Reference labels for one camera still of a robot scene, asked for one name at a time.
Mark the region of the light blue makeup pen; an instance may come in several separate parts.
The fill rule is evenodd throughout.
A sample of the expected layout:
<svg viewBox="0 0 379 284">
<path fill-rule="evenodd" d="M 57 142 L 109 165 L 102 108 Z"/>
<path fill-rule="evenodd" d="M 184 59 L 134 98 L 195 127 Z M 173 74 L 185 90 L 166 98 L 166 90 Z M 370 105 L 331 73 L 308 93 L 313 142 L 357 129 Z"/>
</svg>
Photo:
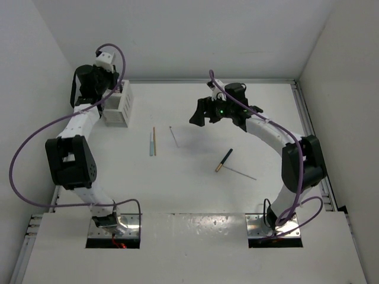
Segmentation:
<svg viewBox="0 0 379 284">
<path fill-rule="evenodd" d="M 154 156 L 154 141 L 153 141 L 153 133 L 150 133 L 150 141 L 149 141 L 149 156 Z"/>
</svg>

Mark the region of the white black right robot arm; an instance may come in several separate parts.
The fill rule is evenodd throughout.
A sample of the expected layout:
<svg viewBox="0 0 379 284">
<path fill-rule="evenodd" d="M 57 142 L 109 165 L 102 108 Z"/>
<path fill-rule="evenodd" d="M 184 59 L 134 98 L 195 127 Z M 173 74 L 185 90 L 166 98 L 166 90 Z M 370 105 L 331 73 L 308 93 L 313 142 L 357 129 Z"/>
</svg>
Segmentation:
<svg viewBox="0 0 379 284">
<path fill-rule="evenodd" d="M 266 209 L 263 220 L 274 230 L 285 224 L 310 190 L 326 177 L 326 165 L 320 142 L 315 135 L 295 134 L 269 119 L 258 106 L 249 105 L 243 83 L 207 82 L 212 94 L 197 101 L 191 124 L 204 126 L 205 119 L 216 123 L 229 118 L 244 132 L 252 134 L 281 157 L 283 187 Z"/>
</svg>

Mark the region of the thin long silver tool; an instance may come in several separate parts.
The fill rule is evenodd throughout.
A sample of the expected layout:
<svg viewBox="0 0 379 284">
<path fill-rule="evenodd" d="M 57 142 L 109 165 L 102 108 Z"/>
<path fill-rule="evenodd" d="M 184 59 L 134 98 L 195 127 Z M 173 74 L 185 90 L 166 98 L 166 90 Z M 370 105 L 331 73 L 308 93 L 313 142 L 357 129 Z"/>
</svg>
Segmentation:
<svg viewBox="0 0 379 284">
<path fill-rule="evenodd" d="M 247 175 L 247 174 L 245 174 L 245 173 L 242 173 L 242 172 L 240 172 L 240 171 L 238 171 L 238 170 L 235 170 L 235 169 L 232 169 L 232 168 L 230 168 L 230 167 L 223 166 L 223 168 L 225 168 L 225 169 L 227 169 L 227 170 L 230 170 L 230 171 L 232 171 L 232 172 L 235 172 L 235 173 L 237 173 L 237 174 L 239 174 L 239 175 L 242 175 L 242 176 L 244 176 L 244 177 L 250 178 L 250 179 L 252 179 L 252 180 L 257 180 L 255 177 L 252 177 L 252 176 L 250 176 L 250 175 Z"/>
</svg>

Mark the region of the thin silver makeup tool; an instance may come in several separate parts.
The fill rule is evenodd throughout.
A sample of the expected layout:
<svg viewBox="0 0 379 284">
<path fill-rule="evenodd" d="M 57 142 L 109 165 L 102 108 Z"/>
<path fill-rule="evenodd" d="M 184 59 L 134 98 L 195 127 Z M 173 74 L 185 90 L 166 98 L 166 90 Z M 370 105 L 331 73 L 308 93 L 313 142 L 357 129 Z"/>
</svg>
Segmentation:
<svg viewBox="0 0 379 284">
<path fill-rule="evenodd" d="M 172 134 L 172 137 L 173 137 L 173 140 L 174 140 L 174 142 L 175 142 L 176 147 L 179 148 L 179 144 L 178 144 L 177 139 L 176 139 L 176 137 L 175 137 L 175 134 L 174 134 L 174 132 L 173 132 L 173 130 L 172 130 L 172 126 L 169 126 L 169 130 L 170 130 L 170 132 L 171 132 L 171 134 Z"/>
</svg>

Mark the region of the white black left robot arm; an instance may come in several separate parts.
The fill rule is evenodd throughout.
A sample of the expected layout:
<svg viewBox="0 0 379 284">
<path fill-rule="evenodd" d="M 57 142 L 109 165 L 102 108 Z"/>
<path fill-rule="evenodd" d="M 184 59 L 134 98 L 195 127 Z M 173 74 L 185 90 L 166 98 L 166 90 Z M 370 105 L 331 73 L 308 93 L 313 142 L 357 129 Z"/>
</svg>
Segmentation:
<svg viewBox="0 0 379 284">
<path fill-rule="evenodd" d="M 120 226 L 120 216 L 115 202 L 97 181 L 97 166 L 87 140 L 102 115 L 100 100 L 107 90 L 116 86 L 118 77 L 113 64 L 77 67 L 70 95 L 76 115 L 56 138 L 45 143 L 54 184 L 80 197 L 89 208 L 95 225 L 106 231 L 114 231 Z"/>
</svg>

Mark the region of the gold makeup pencil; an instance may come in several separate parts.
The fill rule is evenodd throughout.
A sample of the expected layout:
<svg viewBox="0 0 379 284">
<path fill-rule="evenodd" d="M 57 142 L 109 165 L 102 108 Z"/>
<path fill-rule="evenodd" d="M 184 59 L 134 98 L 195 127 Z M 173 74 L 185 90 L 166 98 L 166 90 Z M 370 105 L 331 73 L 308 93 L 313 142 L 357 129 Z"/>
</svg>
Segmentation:
<svg viewBox="0 0 379 284">
<path fill-rule="evenodd" d="M 156 156 L 156 128 L 153 127 L 153 154 Z"/>
</svg>

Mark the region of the dark green gold mascara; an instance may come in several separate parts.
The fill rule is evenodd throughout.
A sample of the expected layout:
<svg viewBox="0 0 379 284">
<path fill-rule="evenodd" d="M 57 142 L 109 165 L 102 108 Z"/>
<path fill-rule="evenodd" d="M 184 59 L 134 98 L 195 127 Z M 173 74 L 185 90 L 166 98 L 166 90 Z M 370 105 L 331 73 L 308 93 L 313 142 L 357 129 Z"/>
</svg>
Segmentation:
<svg viewBox="0 0 379 284">
<path fill-rule="evenodd" d="M 229 158 L 229 156 L 231 155 L 232 152 L 233 152 L 233 149 L 229 149 L 229 151 L 223 157 L 223 159 L 221 160 L 221 162 L 219 163 L 219 165 L 216 167 L 215 172 L 218 172 L 223 167 L 224 163 Z"/>
</svg>

